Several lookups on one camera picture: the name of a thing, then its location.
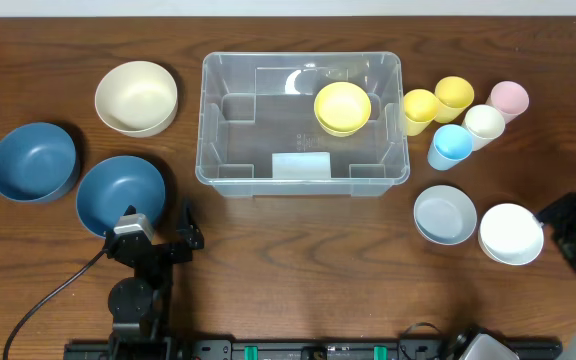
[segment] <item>cable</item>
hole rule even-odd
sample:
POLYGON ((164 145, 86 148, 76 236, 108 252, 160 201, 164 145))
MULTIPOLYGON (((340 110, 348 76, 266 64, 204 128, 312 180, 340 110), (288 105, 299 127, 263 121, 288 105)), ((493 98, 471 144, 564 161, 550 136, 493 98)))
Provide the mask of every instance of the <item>cable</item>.
MULTIPOLYGON (((443 334, 441 333, 441 330, 437 329, 437 327, 436 327, 435 325, 433 325, 433 324, 431 324, 431 323, 427 323, 427 322, 419 322, 419 323, 410 325, 410 327, 408 327, 408 329, 406 329, 406 331, 404 331, 404 332, 399 336, 399 338, 403 340, 403 338, 404 338, 406 335, 408 335, 410 332, 412 332, 413 330, 415 330, 415 329, 417 329, 417 328, 419 328, 419 327, 423 327, 423 326, 435 329, 435 330, 437 331, 437 333, 439 334, 439 337, 443 337, 443 334)), ((401 346, 400 346, 400 349, 401 349, 401 353, 406 357, 407 360, 413 360, 413 359, 408 355, 408 353, 406 352, 406 346, 405 346, 405 345, 401 345, 401 346)), ((440 355, 440 354, 437 353, 436 355, 430 356, 430 357, 427 357, 427 358, 428 358, 428 359, 431 359, 431 360, 435 360, 435 359, 439 359, 439 355, 440 355)))
POLYGON ((30 311, 28 311, 28 313, 19 321, 17 326, 15 326, 15 328, 12 330, 10 336, 8 336, 6 346, 4 346, 3 360, 8 360, 8 353, 10 352, 10 346, 12 345, 12 341, 15 339, 15 336, 17 335, 21 327, 24 326, 26 321, 28 321, 28 319, 30 319, 30 317, 33 316, 37 312, 37 310, 39 310, 46 302, 48 302, 48 300, 52 299, 55 295, 59 294, 61 290, 65 289, 68 285, 70 285, 73 281, 77 280, 77 278, 79 278, 88 269, 90 269, 90 267, 92 267, 97 262, 97 260, 99 260, 105 253, 106 250, 101 250, 99 254, 97 254, 94 258, 92 258, 92 260, 90 260, 90 262, 88 262, 88 264, 86 264, 86 266, 81 268, 81 270, 79 270, 75 275, 73 275, 70 279, 66 280, 65 283, 61 284, 58 288, 53 290, 50 294, 48 294, 48 296, 43 298, 40 302, 37 303, 37 305, 35 305, 32 309, 30 309, 30 311))

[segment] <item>white bowl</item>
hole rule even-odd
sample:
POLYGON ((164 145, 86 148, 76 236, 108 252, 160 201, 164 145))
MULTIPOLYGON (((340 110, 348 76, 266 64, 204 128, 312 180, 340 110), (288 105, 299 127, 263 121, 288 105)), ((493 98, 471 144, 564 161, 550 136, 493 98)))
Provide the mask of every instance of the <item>white bowl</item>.
POLYGON ((419 233, 441 245, 466 241, 477 226, 477 210, 472 200, 451 186, 424 190, 415 201, 413 213, 419 233))
POLYGON ((479 245, 497 262, 526 265, 541 253, 544 232, 527 209, 515 204, 500 204, 488 210, 481 219, 479 245))
POLYGON ((166 69, 155 63, 125 63, 101 80, 95 108, 106 125, 124 135, 153 136, 175 118, 177 84, 166 69))

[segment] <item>pink cup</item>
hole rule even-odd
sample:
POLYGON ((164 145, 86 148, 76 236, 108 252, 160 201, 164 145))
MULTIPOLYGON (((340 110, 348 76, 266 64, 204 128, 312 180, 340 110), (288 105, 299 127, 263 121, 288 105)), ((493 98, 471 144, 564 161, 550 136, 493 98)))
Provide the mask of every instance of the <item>pink cup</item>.
POLYGON ((494 107, 501 113, 506 124, 526 111, 528 103, 526 89, 513 81, 502 81, 495 85, 486 101, 486 105, 494 107))

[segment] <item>white cup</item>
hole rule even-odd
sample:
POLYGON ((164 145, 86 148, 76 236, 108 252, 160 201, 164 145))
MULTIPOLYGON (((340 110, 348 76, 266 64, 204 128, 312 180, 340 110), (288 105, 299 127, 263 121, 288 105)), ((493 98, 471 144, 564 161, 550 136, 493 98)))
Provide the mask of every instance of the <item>white cup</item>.
POLYGON ((153 136, 164 131, 177 114, 177 84, 155 63, 125 63, 101 80, 95 108, 106 125, 124 135, 153 136))
POLYGON ((461 124, 472 136, 472 151, 477 151, 503 134, 506 122, 492 106, 473 106, 461 124))

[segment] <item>bowl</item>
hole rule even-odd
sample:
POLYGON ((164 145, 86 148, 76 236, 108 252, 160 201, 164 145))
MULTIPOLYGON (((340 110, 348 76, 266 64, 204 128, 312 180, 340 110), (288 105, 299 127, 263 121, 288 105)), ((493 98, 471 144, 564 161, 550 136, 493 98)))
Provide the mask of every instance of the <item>bowl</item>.
POLYGON ((112 69, 99 83, 95 108, 110 128, 132 137, 164 131, 177 113, 177 84, 155 63, 133 61, 112 69))
POLYGON ((0 142, 0 194, 10 200, 54 201, 72 189, 79 171, 75 144, 57 125, 24 125, 0 142))
POLYGON ((77 191, 77 215, 86 229, 103 237, 130 205, 155 226, 165 201, 166 187, 157 168, 139 157, 117 156, 84 176, 77 191))
POLYGON ((472 200, 452 186, 438 185, 424 190, 415 201, 415 226, 427 240, 441 245, 466 241, 477 226, 472 200))
POLYGON ((479 244, 488 257, 507 265, 526 265, 539 256, 544 232, 533 214, 516 204, 500 204, 484 214, 479 244))
POLYGON ((370 118, 368 94, 349 82, 327 85, 315 98, 315 116, 330 135, 350 136, 361 129, 370 118))

